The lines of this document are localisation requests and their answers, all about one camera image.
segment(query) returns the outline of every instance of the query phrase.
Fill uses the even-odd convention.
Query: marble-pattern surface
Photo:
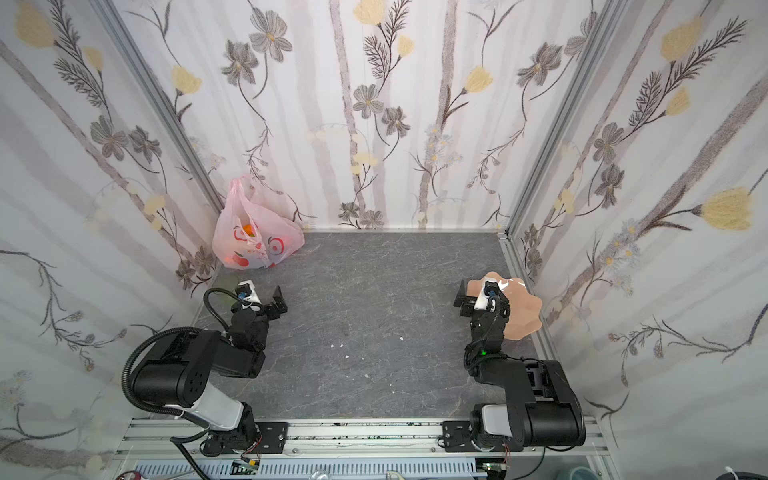
[[[270,324],[257,378],[210,381],[257,418],[465,416],[503,402],[464,370],[468,319],[453,306],[461,279],[489,270],[509,274],[494,233],[309,233],[271,269],[219,275],[230,289],[253,280],[265,301],[280,285],[288,313]],[[231,300],[211,297],[229,319]],[[196,325],[218,323],[203,309]],[[528,337],[505,351],[535,356]]]

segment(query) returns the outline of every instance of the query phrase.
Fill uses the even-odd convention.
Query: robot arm
[[[499,285],[486,281],[480,296],[473,297],[466,295],[462,281],[454,306],[471,317],[465,368],[478,383],[502,387],[507,401],[475,406],[472,443],[483,449],[506,442],[516,452],[530,445],[583,445],[584,417],[560,363],[513,359],[502,352],[509,301]],[[451,443],[445,442],[449,452]]]
[[[242,282],[235,294],[231,325],[218,330],[183,327],[160,332],[139,346],[123,371],[123,392],[140,409],[181,416],[208,431],[200,446],[204,455],[215,456],[246,450],[260,437],[250,406],[231,399],[208,382],[211,371],[222,376],[253,379],[264,364],[269,322],[288,311],[280,288],[273,303],[262,304],[251,281]],[[141,351],[149,349],[133,368]]]

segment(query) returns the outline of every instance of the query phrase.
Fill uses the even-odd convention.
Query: wall
[[[115,3],[222,196],[349,230],[506,225],[602,5]]]
[[[625,478],[768,472],[766,21],[630,3],[514,232]]]
[[[216,214],[87,2],[3,2],[0,58],[0,476],[96,477],[142,416],[123,362],[193,318]]]

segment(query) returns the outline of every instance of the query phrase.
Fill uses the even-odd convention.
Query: red wire
[[[249,453],[251,453],[251,452],[253,451],[253,449],[254,449],[254,448],[256,448],[257,446],[259,446],[259,444],[261,443],[261,441],[262,441],[262,440],[264,440],[264,435],[262,435],[262,436],[259,438],[259,441],[258,441],[258,442],[254,443],[254,444],[253,444],[253,445],[252,445],[252,446],[251,446],[249,449],[247,449],[245,452],[243,452],[243,454],[242,454],[240,457],[241,457],[241,458],[243,458],[245,455],[248,455]]]

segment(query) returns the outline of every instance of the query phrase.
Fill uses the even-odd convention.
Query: pink plastic bag
[[[294,222],[259,204],[262,195],[254,193],[249,199],[243,184],[250,187],[250,178],[230,183],[227,204],[216,223],[214,253],[229,268],[274,266],[304,245],[304,233]]]

